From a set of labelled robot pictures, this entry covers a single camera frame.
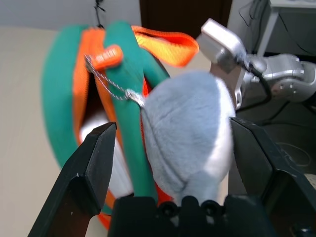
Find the dark doorway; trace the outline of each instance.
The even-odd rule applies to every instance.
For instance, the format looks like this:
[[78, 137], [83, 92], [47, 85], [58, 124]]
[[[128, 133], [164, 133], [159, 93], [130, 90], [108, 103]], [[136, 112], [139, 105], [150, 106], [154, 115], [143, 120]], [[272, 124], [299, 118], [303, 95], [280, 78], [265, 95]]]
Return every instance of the dark doorway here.
[[140, 0], [142, 26], [196, 38], [208, 18], [227, 26], [231, 5], [232, 0]]

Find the table surface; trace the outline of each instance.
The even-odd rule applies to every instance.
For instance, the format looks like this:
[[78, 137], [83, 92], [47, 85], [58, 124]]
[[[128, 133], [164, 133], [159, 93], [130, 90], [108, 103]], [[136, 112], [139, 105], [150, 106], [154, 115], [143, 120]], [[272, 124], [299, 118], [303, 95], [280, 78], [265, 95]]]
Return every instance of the table surface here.
[[271, 7], [316, 8], [316, 0], [270, 0]]
[[[43, 62], [56, 32], [0, 27], [0, 236], [27, 236], [60, 168], [46, 136], [41, 112]], [[209, 71], [199, 53], [185, 69], [166, 65], [170, 75], [189, 70]], [[228, 178], [218, 201], [223, 203]], [[107, 233], [96, 217], [87, 237]]]

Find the green fabric loop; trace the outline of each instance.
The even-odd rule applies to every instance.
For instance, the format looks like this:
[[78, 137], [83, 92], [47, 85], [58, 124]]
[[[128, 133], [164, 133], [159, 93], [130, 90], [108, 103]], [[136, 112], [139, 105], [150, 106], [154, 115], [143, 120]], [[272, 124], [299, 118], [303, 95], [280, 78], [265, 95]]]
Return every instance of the green fabric loop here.
[[69, 26], [56, 38], [42, 75], [42, 106], [47, 134], [62, 167], [78, 148], [73, 125], [73, 73], [81, 35], [88, 26]]
[[[121, 47], [124, 59], [118, 67], [106, 70], [107, 77], [125, 89], [130, 88], [142, 93], [144, 79], [142, 51], [128, 23], [116, 22], [107, 28], [104, 48], [112, 44]], [[109, 89], [116, 95], [123, 95], [112, 85], [109, 85]], [[155, 183], [142, 140], [140, 108], [130, 100], [113, 99], [112, 101], [122, 133], [123, 150], [134, 194], [135, 196], [153, 197], [157, 200]]]
[[144, 75], [149, 82], [151, 88], [154, 88], [163, 80], [167, 79], [169, 77], [169, 74], [157, 63], [155, 58], [147, 50], [143, 48], [141, 50]]

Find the plush fabric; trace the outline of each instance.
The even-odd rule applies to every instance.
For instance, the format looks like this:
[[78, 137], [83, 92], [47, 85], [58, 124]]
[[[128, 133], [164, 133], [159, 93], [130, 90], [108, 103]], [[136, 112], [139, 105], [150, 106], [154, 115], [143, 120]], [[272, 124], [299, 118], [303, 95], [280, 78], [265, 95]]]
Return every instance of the plush fabric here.
[[185, 196], [217, 199], [231, 165], [234, 116], [225, 84], [207, 72], [167, 79], [146, 98], [147, 157], [154, 180], [178, 205]]

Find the white table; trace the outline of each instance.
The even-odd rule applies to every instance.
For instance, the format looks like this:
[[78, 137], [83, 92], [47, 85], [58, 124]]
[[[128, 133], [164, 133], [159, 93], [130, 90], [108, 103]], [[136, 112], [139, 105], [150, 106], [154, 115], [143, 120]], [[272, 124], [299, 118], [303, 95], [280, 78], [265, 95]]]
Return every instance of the white table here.
[[259, 49], [258, 56], [263, 56], [274, 26], [277, 22], [279, 13], [287, 10], [298, 10], [298, 9], [316, 9], [316, 1], [312, 0], [268, 0], [271, 8], [271, 12], [268, 18], [268, 22], [263, 33]]

